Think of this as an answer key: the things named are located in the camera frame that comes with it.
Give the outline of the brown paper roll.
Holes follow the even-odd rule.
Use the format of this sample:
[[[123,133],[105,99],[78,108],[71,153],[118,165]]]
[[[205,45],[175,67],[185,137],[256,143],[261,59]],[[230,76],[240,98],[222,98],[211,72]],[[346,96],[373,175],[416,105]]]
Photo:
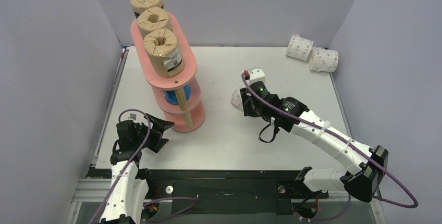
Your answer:
[[[136,18],[149,8],[164,8],[163,0],[130,0],[130,5]]]

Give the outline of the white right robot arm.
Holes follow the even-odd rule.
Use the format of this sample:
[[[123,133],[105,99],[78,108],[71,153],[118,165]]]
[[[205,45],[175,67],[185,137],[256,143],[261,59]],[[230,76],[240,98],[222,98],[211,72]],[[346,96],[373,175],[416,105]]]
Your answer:
[[[295,192],[308,196],[312,192],[346,191],[352,197],[370,202],[385,176],[389,152],[378,145],[362,144],[323,121],[307,105],[293,97],[271,94],[261,81],[250,86],[261,100],[242,87],[234,90],[231,105],[246,117],[262,118],[274,127],[271,142],[280,129],[300,136],[338,161],[342,168],[306,167],[294,182]]]

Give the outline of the brown roll front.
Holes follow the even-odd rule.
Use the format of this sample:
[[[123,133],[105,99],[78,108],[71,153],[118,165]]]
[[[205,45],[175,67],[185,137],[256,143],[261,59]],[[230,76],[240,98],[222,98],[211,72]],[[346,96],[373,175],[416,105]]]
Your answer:
[[[137,26],[142,38],[157,29],[172,30],[168,12],[160,7],[148,8],[142,12],[137,18]]]

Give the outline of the white dotted roll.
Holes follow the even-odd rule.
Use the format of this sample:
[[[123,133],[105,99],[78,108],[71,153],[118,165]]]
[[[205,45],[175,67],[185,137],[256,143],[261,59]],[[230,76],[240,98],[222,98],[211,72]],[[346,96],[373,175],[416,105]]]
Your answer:
[[[230,103],[235,109],[237,109],[241,112],[244,112],[241,93],[240,93],[241,89],[242,89],[242,87],[239,86],[233,91],[231,98],[230,98]]]
[[[286,49],[286,56],[301,61],[307,61],[313,47],[313,41],[293,34]]]
[[[308,57],[310,71],[334,72],[338,66],[339,55],[336,50],[313,47]]]

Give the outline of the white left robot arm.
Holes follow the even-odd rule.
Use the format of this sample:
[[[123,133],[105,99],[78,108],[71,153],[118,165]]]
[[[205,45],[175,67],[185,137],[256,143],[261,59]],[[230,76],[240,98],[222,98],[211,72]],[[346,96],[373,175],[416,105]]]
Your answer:
[[[118,139],[114,142],[111,163],[111,186],[99,206],[99,223],[140,223],[143,201],[155,193],[155,183],[138,178],[142,149],[158,153],[168,142],[163,138],[175,123],[149,114],[146,123],[119,119],[116,124]]]

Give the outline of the white dotted roll top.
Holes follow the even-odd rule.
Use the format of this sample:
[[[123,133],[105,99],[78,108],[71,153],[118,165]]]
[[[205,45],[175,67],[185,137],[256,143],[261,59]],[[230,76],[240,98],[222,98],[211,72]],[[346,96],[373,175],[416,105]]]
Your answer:
[[[293,34],[286,49],[286,56],[301,61],[307,61],[313,47],[313,41]]]

